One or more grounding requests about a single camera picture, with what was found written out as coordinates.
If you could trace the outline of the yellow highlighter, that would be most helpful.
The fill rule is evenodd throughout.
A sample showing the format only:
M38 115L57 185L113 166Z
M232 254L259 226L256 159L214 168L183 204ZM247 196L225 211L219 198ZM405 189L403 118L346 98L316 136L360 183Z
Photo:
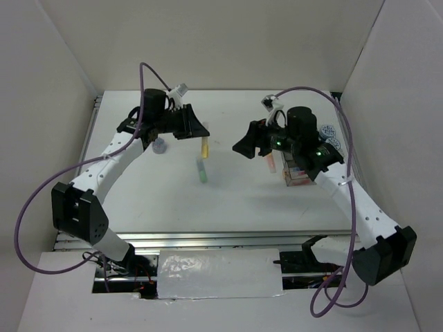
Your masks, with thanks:
M203 122L203 126L208 131L209 128L208 122ZM207 159L208 155L209 155L208 136L205 136L201 139L201 157L203 159Z

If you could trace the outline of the blue white glue jar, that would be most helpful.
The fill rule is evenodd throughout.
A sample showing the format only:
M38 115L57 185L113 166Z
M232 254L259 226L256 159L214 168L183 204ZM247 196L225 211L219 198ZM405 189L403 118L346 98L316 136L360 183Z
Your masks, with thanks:
M323 124L320 126L319 135L323 140L327 140L328 138L335 138L336 137L336 130L333 125L331 124Z

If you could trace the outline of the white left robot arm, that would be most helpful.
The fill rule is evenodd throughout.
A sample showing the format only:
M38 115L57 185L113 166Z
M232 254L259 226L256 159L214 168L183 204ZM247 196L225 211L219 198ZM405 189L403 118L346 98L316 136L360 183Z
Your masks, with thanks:
M137 265L147 265L149 261L136 255L133 245L111 230L102 205L125 169L159 135L170 133L177 140L209 136L192 106L183 103L187 90L185 84L168 92L145 89L143 103L118 125L99 159L70 183L57 183L51 190L55 228L101 252L119 275L128 276Z

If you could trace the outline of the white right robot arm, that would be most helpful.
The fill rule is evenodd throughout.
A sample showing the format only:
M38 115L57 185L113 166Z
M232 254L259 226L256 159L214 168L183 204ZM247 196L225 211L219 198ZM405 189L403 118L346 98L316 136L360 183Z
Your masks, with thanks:
M350 178L342 155L320 140L317 118L310 108L290 108L284 127L270 119L253 120L246 135L233 145L233 151L249 159L273 150L291 154L310 180L356 224L362 247L352 254L352 267L363 282L374 286L409 263L416 232L391 219Z

